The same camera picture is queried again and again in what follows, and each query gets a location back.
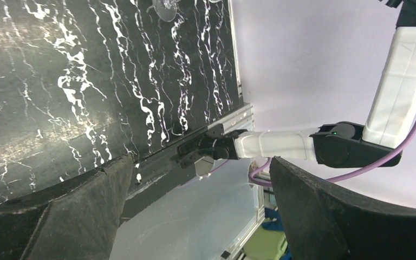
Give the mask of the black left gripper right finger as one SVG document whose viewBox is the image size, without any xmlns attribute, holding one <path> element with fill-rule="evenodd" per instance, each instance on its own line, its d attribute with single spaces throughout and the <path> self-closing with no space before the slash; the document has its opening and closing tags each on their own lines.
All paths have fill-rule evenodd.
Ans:
<svg viewBox="0 0 416 260">
<path fill-rule="evenodd" d="M 292 259 L 416 259 L 416 209 L 356 193 L 273 158 Z"/>
</svg>

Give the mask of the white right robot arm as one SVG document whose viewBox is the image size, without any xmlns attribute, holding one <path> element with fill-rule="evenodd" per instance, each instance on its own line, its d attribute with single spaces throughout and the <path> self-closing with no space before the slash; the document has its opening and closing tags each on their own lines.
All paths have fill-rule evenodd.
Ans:
<svg viewBox="0 0 416 260">
<path fill-rule="evenodd" d="M 341 121 L 317 129 L 223 132 L 223 126 L 178 147 L 181 166 L 200 157 L 239 160 L 282 157 L 332 168 L 392 167 L 416 133 L 416 1 L 387 1 L 400 8 L 386 64 L 364 125 Z"/>
</svg>

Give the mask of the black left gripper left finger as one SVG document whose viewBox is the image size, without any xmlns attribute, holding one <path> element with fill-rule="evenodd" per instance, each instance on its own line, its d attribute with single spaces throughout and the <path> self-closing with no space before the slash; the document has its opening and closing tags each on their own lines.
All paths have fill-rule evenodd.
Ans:
<svg viewBox="0 0 416 260">
<path fill-rule="evenodd" d="M 0 205 L 0 259 L 109 259 L 133 175 L 125 155 Z"/>
</svg>

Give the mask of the clear tumbler glass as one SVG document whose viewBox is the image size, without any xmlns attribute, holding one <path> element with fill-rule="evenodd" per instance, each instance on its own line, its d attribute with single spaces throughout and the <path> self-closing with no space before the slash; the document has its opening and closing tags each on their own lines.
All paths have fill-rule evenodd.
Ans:
<svg viewBox="0 0 416 260">
<path fill-rule="evenodd" d="M 153 7 L 161 20 L 171 22 L 176 17 L 178 4 L 175 0 L 154 0 Z"/>
</svg>

